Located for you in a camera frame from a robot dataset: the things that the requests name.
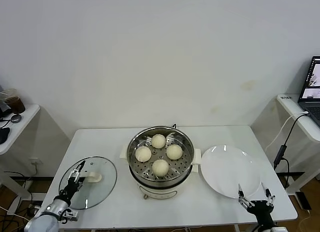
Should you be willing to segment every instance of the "black cable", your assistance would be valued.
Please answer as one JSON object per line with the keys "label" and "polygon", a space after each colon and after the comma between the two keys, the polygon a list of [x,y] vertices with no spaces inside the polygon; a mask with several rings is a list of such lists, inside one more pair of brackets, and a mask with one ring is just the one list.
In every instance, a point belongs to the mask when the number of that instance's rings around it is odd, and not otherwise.
{"label": "black cable", "polygon": [[8,125],[8,123],[10,122],[10,120],[4,125],[4,126],[2,126],[2,127],[0,127],[0,128],[4,128],[4,127],[6,127],[7,125]]}
{"label": "black cable", "polygon": [[5,173],[16,173],[16,174],[21,175],[22,177],[25,177],[22,173],[19,173],[19,172],[5,171]]}
{"label": "black cable", "polygon": [[[63,216],[64,216],[64,214],[65,214],[66,212],[71,212],[71,209],[66,208],[64,211],[62,211],[62,213],[61,213],[61,215],[60,215],[59,221],[62,221],[62,218],[63,218]],[[62,224],[66,224],[67,222],[68,222],[68,220],[67,220],[66,218],[64,218],[64,221],[62,221],[61,223],[62,223]]]}
{"label": "black cable", "polygon": [[254,232],[256,229],[258,229],[260,227],[260,225],[258,224],[256,227],[254,227],[253,230],[251,230],[251,232]]}
{"label": "black cable", "polygon": [[[5,173],[15,173],[15,174],[19,174],[19,175],[21,175],[22,177],[25,178],[25,176],[24,176],[22,173],[19,173],[19,172],[5,171]],[[23,187],[24,187],[24,188],[26,188],[26,183],[27,183],[27,180],[24,179],[24,184],[23,184]],[[1,232],[4,232],[4,231],[10,226],[10,224],[11,224],[12,222],[15,222],[14,216],[12,216],[11,220],[9,220],[9,221],[10,221],[9,224],[7,224],[7,226],[5,226],[5,227],[4,227],[4,224],[5,224],[5,223],[2,223]]]}
{"label": "black cable", "polygon": [[19,222],[16,221],[16,220],[3,219],[3,220],[0,221],[0,223],[1,223],[1,222],[2,222],[2,223],[9,222],[9,224],[11,224],[12,222],[15,222],[18,227],[20,226]]}
{"label": "black cable", "polygon": [[284,144],[283,144],[284,146],[287,144],[288,139],[289,139],[289,137],[290,137],[290,135],[291,135],[291,133],[292,133],[292,130],[294,129],[294,126],[295,126],[296,122],[297,122],[301,117],[306,116],[306,115],[310,116],[310,115],[307,113],[307,114],[302,114],[302,115],[300,115],[298,118],[295,119],[295,121],[293,122],[293,125],[292,125],[292,127],[291,127],[291,129],[290,129],[290,132],[289,132],[289,134],[288,134],[288,137],[286,138],[286,140],[285,140],[285,142],[284,142]]}
{"label": "black cable", "polygon": [[27,223],[25,223],[25,219],[22,220],[22,223],[26,226]]}
{"label": "black cable", "polygon": [[30,200],[30,203],[29,203],[28,207],[16,212],[16,214],[30,209],[29,206],[32,204],[34,198],[32,197],[32,193],[30,191],[28,191],[28,192],[30,193],[30,196],[31,196],[31,200]]}
{"label": "black cable", "polygon": [[288,173],[287,173],[287,177],[286,177],[286,181],[285,181],[285,185],[284,185],[284,189],[286,189],[288,186],[288,181],[289,181],[289,173],[290,173],[289,167],[290,167],[290,165],[289,165],[289,161],[286,158],[282,158],[282,160],[285,160],[288,165]]}

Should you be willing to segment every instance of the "computer mouse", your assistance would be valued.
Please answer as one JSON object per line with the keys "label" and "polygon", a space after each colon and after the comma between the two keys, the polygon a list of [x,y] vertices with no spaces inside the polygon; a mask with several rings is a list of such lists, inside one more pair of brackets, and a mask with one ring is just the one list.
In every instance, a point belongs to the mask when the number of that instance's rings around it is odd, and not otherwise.
{"label": "computer mouse", "polygon": [[11,123],[19,123],[21,121],[21,119],[22,119],[22,116],[20,114],[14,114],[11,117],[10,121],[11,121]]}

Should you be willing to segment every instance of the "laptop screen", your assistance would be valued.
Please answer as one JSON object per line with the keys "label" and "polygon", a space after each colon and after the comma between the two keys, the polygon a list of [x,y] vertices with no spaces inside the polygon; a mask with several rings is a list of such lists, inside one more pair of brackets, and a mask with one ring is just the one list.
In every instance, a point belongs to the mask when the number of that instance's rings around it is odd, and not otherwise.
{"label": "laptop screen", "polygon": [[300,99],[320,100],[320,57],[313,57]]}

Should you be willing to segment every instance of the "wooden floor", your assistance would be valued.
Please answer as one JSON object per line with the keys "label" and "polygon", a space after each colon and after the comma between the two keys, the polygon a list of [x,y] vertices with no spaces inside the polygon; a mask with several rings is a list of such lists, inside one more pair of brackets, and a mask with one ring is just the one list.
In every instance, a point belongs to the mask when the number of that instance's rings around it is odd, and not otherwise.
{"label": "wooden floor", "polygon": [[[32,186],[30,187],[30,192],[47,192],[50,186],[50,181],[35,181],[33,182]],[[302,221],[304,218],[307,218],[309,216],[307,211],[301,210],[296,199],[291,196],[290,199],[293,202],[297,212],[298,212],[298,218],[296,220],[292,221],[283,221],[279,222],[278,225],[285,226],[289,232],[320,232],[320,181],[313,179],[308,184],[306,184],[301,191],[303,191],[312,207],[312,210],[310,211],[311,217],[304,220],[303,223],[301,223],[301,230],[299,229],[298,225],[300,221]],[[0,206],[8,209],[11,202],[15,198],[15,194],[11,192],[9,189],[2,186],[0,188]],[[26,218],[29,218],[28,215],[26,215],[26,209],[29,205],[29,202],[24,201],[21,206],[19,207],[18,214],[21,216],[25,216]],[[2,209],[0,209],[0,231],[2,232],[16,232],[17,227],[20,226],[19,229],[23,229],[24,227],[24,221],[23,219],[16,217],[16,216],[6,216],[6,212]],[[240,230],[245,231],[247,227],[249,227],[249,224],[241,224]],[[143,229],[143,230],[130,230],[130,231],[145,231],[145,232],[171,232],[174,229],[179,228],[150,228],[150,229]],[[234,232],[235,228],[233,225],[224,225],[224,226],[204,226],[200,228],[191,228],[192,232]],[[109,230],[96,230],[96,232],[105,232]],[[126,232],[128,229],[118,230],[119,232]]]}

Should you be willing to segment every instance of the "wall outlet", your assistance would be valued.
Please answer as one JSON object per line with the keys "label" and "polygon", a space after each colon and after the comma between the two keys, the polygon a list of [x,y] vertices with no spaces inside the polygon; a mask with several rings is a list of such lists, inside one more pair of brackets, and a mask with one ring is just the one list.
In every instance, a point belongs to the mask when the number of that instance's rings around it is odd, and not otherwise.
{"label": "wall outlet", "polygon": [[39,158],[29,158],[29,162],[31,164],[37,164],[37,165],[43,164],[42,161]]}

